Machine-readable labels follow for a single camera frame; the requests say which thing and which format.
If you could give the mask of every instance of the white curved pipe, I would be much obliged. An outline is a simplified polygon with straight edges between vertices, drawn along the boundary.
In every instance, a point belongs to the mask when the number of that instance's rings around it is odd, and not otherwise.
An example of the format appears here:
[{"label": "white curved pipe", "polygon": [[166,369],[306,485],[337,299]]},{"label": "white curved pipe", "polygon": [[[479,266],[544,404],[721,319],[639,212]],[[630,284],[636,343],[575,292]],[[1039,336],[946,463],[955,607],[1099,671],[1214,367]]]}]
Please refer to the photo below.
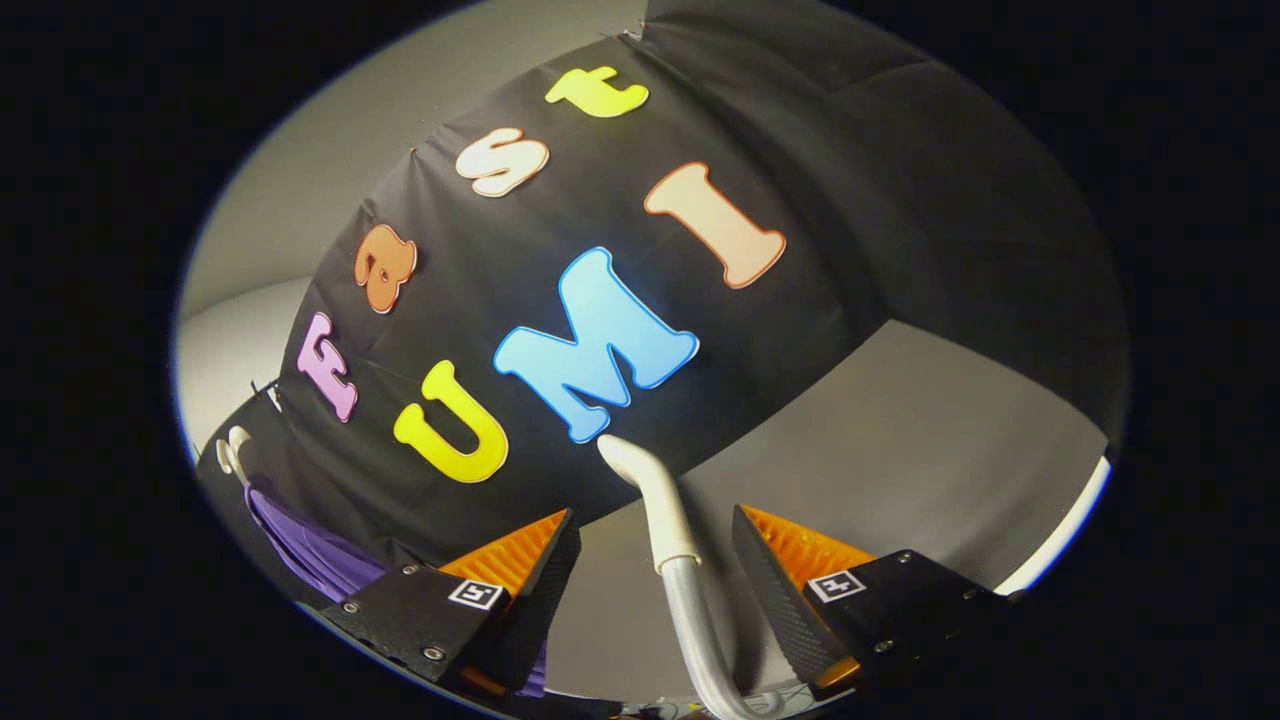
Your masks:
[{"label": "white curved pipe", "polygon": [[653,546],[653,569],[662,574],[662,564],[672,557],[689,556],[699,565],[698,546],[689,532],[685,506],[680,503],[676,483],[667,468],[649,451],[614,437],[595,441],[604,461],[623,480],[640,488],[645,516],[649,520],[649,543]]},{"label": "white curved pipe", "polygon": [[703,705],[721,720],[778,717],[783,703],[777,692],[765,693],[763,697],[769,705],[763,712],[756,712],[746,706],[730,682],[698,577],[701,559],[671,473],[652,452],[622,438],[600,436],[595,447],[609,468],[639,487],[644,496],[653,569],[662,575],[680,653]]}]

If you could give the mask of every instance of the blue letter m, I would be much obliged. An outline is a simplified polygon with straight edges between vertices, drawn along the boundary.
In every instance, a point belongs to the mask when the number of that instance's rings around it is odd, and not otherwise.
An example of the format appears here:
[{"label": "blue letter m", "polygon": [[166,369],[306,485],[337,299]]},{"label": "blue letter m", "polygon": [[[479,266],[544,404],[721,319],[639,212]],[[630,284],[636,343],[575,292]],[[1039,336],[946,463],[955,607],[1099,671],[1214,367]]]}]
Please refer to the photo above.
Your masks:
[{"label": "blue letter m", "polygon": [[573,442],[588,442],[609,424],[609,413],[590,407],[571,389],[618,407],[631,405],[617,359],[634,370],[636,387],[662,384],[698,352],[698,338],[675,332],[613,274],[613,256],[593,247],[570,263],[559,295],[573,342],[516,328],[498,345],[493,366],[525,380],[568,424]]}]

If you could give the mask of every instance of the white hook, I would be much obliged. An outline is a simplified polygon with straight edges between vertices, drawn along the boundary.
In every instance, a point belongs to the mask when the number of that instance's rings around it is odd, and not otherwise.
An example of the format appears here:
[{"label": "white hook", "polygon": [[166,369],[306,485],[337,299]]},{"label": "white hook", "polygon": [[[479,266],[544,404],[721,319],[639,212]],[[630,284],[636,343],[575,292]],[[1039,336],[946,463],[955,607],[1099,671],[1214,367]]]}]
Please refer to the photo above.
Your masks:
[{"label": "white hook", "polygon": [[244,468],[241,466],[239,451],[244,442],[252,438],[250,438],[248,432],[239,425],[233,427],[227,433],[227,437],[230,439],[229,443],[221,438],[218,438],[218,442],[215,443],[218,450],[218,466],[221,468],[223,473],[227,473],[228,475],[234,473],[241,484],[248,487],[248,477],[244,474]]},{"label": "white hook", "polygon": [[649,451],[614,436],[600,436],[595,447],[609,468],[623,480],[639,487],[644,496],[654,571],[660,575],[663,562],[681,556],[692,557],[701,565],[694,536],[689,532],[685,506],[681,505],[676,483],[662,461]]}]

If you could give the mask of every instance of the white ceiling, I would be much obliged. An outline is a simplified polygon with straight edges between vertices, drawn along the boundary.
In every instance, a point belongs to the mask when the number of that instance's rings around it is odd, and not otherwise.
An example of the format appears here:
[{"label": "white ceiling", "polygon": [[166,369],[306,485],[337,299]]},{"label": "white ceiling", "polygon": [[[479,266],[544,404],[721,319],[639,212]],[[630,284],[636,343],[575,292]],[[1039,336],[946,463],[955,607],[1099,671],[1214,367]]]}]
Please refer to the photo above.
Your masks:
[{"label": "white ceiling", "polygon": [[602,33],[635,28],[645,5],[486,0],[334,79],[229,183],[193,252],[179,323],[241,293],[310,277],[365,193],[415,142],[520,73]]}]

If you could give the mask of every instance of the foam letter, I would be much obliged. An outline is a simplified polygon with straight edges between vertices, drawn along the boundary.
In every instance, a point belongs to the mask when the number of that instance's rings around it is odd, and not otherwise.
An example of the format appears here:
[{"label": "foam letter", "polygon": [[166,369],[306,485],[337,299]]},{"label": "foam letter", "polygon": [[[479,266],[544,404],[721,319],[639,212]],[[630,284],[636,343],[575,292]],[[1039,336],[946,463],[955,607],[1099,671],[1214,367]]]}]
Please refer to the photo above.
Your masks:
[{"label": "foam letter", "polygon": [[298,354],[298,372],[306,373],[311,382],[316,383],[320,392],[333,404],[338,419],[346,423],[351,418],[352,407],[356,406],[356,386],[338,379],[338,375],[347,373],[347,363],[338,354],[338,348],[324,340],[330,333],[333,333],[333,320],[328,315],[316,313],[311,316],[311,327],[307,329],[306,340],[302,341],[302,352]]},{"label": "foam letter", "polygon": [[471,190],[477,195],[507,195],[543,169],[552,154],[536,140],[520,140],[522,135],[525,133],[516,128],[490,132],[458,155],[454,169],[465,178],[480,178],[471,183]]},{"label": "foam letter", "polygon": [[724,284],[733,290],[755,282],[787,246],[777,231],[764,232],[707,181],[704,163],[686,163],[658,181],[644,209],[667,213],[698,236],[724,264]]},{"label": "foam letter", "polygon": [[609,413],[589,407],[570,389],[618,407],[631,404],[617,359],[634,372],[636,387],[658,387],[698,352],[690,332],[675,332],[645,307],[613,274],[603,247],[580,255],[559,281],[561,302],[573,342],[516,328],[498,346],[493,366],[515,374],[568,424],[573,442],[590,441],[609,424]]},{"label": "foam letter", "polygon": [[498,420],[458,380],[453,379],[453,363],[440,360],[422,380],[422,397],[439,400],[453,411],[480,439],[471,455],[458,452],[440,433],[426,424],[422,406],[413,404],[401,411],[392,432],[396,439],[411,445],[435,469],[460,483],[488,480],[507,461],[507,433]]},{"label": "foam letter", "polygon": [[649,99],[649,88],[643,85],[617,90],[604,82],[616,74],[618,70],[613,68],[595,68],[591,72],[575,68],[556,81],[547,92],[547,101],[568,100],[588,115],[616,118],[635,110]]},{"label": "foam letter", "polygon": [[375,313],[390,313],[399,286],[416,266],[417,246],[401,240],[390,225],[374,225],[356,249],[356,284],[367,286],[369,306]]}]

